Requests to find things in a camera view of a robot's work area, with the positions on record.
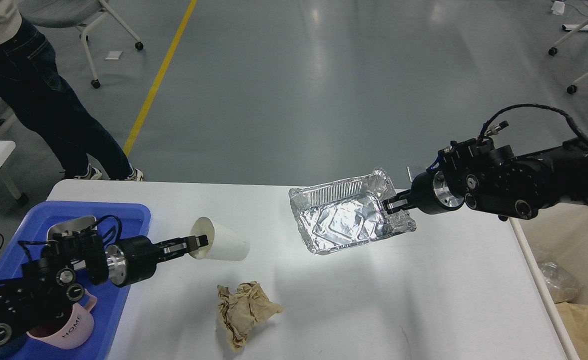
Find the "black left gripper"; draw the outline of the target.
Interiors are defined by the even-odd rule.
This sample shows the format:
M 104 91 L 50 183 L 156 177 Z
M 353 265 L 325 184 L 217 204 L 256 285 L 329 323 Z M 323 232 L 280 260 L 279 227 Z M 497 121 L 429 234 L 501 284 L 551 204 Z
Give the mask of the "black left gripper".
M 125 238 L 106 248 L 108 278 L 122 288 L 151 278 L 156 265 L 209 245 L 207 235 L 189 235 L 153 244 L 143 235 Z

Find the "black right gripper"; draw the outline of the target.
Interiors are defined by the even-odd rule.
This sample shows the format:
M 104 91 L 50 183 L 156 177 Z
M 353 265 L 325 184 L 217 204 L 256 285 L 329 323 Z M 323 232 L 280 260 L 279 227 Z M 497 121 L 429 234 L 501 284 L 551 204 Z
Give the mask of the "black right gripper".
M 392 215 L 417 208 L 425 214 L 438 215 L 456 211 L 464 203 L 462 197 L 451 191 L 442 171 L 424 172 L 412 181 L 410 196 L 396 194 L 383 200 L 383 210 L 387 215 Z

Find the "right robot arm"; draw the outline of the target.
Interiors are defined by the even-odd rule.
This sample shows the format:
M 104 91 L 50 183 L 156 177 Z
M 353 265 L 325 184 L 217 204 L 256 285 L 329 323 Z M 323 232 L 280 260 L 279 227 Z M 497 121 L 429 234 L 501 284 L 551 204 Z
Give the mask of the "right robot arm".
M 436 215 L 466 205 L 506 221 L 533 219 L 540 210 L 559 203 L 588 207 L 588 137 L 564 110 L 541 104 L 536 108 L 563 116 L 575 137 L 560 146 L 517 156 L 509 145 L 494 145 L 492 136 L 508 122 L 494 125 L 493 116 L 478 136 L 452 141 L 439 150 L 435 162 L 413 179 L 410 189 L 382 202 L 385 212 L 417 208 Z

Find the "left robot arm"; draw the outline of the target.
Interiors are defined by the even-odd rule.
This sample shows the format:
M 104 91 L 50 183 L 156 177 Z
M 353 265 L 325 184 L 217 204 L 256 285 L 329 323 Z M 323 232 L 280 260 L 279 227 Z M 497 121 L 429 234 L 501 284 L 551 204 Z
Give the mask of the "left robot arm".
M 106 281 L 123 288 L 151 278 L 161 262 L 177 259 L 209 245 L 205 234 L 189 235 L 152 243 L 145 235 L 123 238 L 122 222 L 99 234 L 107 216 L 87 216 L 88 225 L 79 230 L 49 232 L 41 241 L 40 258 L 33 259 L 30 241 L 20 241 L 27 262 L 18 278 L 0 279 L 0 347 L 37 325 L 63 315 L 85 294 L 74 270 L 84 262 L 89 281 Z

